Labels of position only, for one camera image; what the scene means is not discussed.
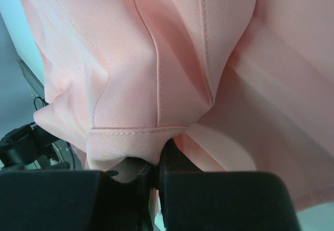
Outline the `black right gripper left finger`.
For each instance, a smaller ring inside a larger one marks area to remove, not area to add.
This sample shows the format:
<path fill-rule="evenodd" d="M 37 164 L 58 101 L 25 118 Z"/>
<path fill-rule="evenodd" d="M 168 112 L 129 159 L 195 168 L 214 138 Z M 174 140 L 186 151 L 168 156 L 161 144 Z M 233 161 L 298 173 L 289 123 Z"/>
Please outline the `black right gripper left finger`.
<path fill-rule="evenodd" d="M 51 169 L 1 171 L 1 230 L 152 230 L 152 167 L 126 158 L 103 172 Z"/>

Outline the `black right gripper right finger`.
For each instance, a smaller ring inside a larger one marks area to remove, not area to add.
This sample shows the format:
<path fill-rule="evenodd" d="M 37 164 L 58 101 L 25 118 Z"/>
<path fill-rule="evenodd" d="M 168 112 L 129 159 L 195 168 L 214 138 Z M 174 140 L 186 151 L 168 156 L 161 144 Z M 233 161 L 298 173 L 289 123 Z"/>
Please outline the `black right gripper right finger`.
<path fill-rule="evenodd" d="M 204 172 L 168 140 L 157 184 L 166 230 L 297 230 L 283 181 L 267 172 Z"/>

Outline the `pink pleated skirt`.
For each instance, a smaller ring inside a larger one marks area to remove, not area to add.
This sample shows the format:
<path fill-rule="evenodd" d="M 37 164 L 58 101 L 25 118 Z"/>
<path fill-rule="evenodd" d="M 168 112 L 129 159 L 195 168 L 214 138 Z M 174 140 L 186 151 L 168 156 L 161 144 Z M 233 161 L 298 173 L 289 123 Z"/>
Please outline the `pink pleated skirt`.
<path fill-rule="evenodd" d="M 333 0 L 20 0 L 44 65 L 37 125 L 86 168 L 267 171 L 333 202 Z"/>

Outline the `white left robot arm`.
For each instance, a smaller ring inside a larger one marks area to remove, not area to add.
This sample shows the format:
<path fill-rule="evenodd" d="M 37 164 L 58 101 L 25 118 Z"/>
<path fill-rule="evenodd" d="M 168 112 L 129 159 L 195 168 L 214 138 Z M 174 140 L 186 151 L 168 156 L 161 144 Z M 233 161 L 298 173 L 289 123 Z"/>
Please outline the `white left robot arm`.
<path fill-rule="evenodd" d="M 58 140 L 34 122 L 10 131 L 1 139 L 1 172 L 70 169 Z"/>

